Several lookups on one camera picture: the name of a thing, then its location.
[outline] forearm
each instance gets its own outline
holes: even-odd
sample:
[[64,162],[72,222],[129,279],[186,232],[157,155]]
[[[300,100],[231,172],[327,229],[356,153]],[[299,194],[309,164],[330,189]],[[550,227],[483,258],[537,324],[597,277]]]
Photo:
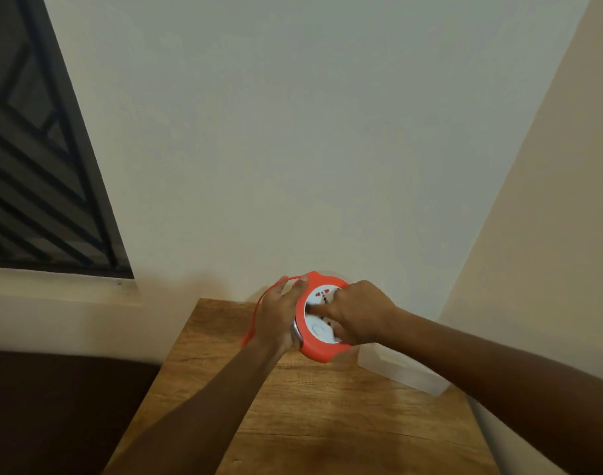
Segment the forearm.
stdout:
[[571,473],[603,473],[603,380],[396,310],[380,343],[479,401]]
[[136,439],[105,475],[213,474],[283,351],[252,340],[202,390]]

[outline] orange cord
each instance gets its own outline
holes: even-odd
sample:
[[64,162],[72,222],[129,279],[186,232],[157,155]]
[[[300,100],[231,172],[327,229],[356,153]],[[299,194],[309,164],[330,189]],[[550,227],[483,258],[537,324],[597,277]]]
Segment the orange cord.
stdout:
[[264,295],[266,295],[272,288],[275,288],[276,286],[280,285],[281,283],[287,283],[290,280],[297,280],[300,278],[302,278],[302,277],[301,276],[289,277],[289,278],[285,278],[283,280],[279,280],[276,283],[274,283],[273,285],[271,285],[270,287],[268,287],[266,289],[266,291],[264,293],[262,293],[262,295],[260,295],[260,298],[258,298],[258,303],[255,304],[255,308],[253,309],[253,319],[251,321],[251,328],[246,333],[246,335],[244,337],[242,337],[242,341],[240,342],[240,344],[242,346],[245,346],[247,343],[249,343],[251,341],[251,338],[253,338],[253,336],[255,335],[255,314],[258,312],[258,307],[260,305],[260,302],[262,301],[262,298],[264,298]]

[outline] extension socket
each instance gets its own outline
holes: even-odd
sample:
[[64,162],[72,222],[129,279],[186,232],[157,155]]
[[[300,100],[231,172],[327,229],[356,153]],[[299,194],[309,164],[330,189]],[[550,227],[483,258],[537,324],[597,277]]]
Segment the extension socket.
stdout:
[[303,355],[315,362],[328,363],[335,355],[352,348],[334,336],[334,322],[325,317],[309,315],[306,305],[330,303],[334,292],[348,286],[337,277],[321,275],[316,271],[306,274],[308,285],[295,307],[292,332]]

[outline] left hand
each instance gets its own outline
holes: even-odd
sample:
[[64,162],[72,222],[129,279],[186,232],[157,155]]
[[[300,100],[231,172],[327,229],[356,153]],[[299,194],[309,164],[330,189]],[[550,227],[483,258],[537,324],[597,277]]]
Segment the left hand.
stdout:
[[274,286],[262,298],[261,311],[255,317],[255,339],[266,344],[275,344],[279,349],[287,351],[293,345],[291,327],[295,319],[295,305],[298,298],[306,290],[308,279],[303,276],[285,294],[283,281]]

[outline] plastic container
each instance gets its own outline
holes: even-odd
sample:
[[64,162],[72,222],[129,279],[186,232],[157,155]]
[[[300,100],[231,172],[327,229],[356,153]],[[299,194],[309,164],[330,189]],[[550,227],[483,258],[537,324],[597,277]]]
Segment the plastic container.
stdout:
[[378,343],[361,345],[359,367],[433,396],[440,395],[451,384],[416,360]]

